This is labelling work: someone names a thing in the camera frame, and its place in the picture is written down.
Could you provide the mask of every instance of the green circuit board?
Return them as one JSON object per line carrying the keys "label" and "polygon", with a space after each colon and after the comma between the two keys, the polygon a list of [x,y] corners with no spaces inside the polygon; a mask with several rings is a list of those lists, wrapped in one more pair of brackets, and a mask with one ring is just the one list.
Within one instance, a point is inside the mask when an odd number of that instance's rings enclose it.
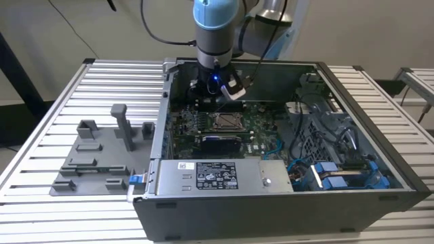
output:
{"label": "green circuit board", "polygon": [[[240,112],[197,112],[181,109],[171,114],[173,155],[177,159],[244,159],[260,157],[277,148],[277,126],[273,123],[275,106],[283,104],[245,103]],[[239,151],[219,155],[204,154],[200,140],[205,136],[239,137]],[[269,159],[287,158],[285,150]]]}

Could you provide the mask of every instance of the aluminum extrusion table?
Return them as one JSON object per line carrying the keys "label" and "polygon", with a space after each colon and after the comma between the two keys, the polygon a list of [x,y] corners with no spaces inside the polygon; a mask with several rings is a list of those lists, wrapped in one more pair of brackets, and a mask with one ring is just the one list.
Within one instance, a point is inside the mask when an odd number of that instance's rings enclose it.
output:
{"label": "aluminum extrusion table", "polygon": [[[434,139],[364,71],[329,66],[404,160],[434,190]],[[125,103],[132,126],[156,121],[163,62],[96,60],[82,64],[0,176],[0,243],[151,243],[125,196],[49,196],[81,119],[114,126]],[[362,233],[212,240],[201,243],[432,243],[434,197],[386,215]]]}
{"label": "aluminum extrusion table", "polygon": [[395,80],[400,80],[434,106],[434,69],[400,68]]}

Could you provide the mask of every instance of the wall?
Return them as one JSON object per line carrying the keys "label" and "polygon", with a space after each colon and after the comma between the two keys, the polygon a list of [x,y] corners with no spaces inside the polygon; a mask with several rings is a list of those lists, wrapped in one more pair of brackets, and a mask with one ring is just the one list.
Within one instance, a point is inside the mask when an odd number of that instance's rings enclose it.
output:
{"label": "wall", "polygon": [[291,59],[360,65],[375,79],[434,68],[432,0],[308,1]]}
{"label": "wall", "polygon": [[[140,1],[52,0],[96,54],[102,59],[161,60],[195,55],[189,47],[164,45],[147,35],[140,21]],[[187,0],[145,0],[145,17],[159,37],[193,39],[192,3]],[[1,0],[0,31],[44,100],[53,100],[85,57],[85,44],[46,0]],[[0,100],[20,101],[0,74]]]}

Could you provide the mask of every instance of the motherboard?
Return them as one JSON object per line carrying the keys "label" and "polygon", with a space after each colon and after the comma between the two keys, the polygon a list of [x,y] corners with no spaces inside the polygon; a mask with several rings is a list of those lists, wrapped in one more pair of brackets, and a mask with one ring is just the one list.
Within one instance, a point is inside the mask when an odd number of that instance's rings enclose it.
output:
{"label": "motherboard", "polygon": [[175,159],[287,158],[275,119],[284,104],[247,102],[240,109],[200,111],[185,106],[171,113]]}

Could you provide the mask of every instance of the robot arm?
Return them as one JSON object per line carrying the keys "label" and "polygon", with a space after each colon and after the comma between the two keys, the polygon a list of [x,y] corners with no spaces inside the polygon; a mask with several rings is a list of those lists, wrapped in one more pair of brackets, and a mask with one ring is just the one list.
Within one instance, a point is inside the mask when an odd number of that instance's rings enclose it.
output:
{"label": "robot arm", "polygon": [[248,12],[259,0],[195,0],[197,86],[205,97],[224,94],[235,100],[245,94],[231,59],[244,52],[276,59],[288,46],[292,23],[288,0],[265,0],[255,16]]}

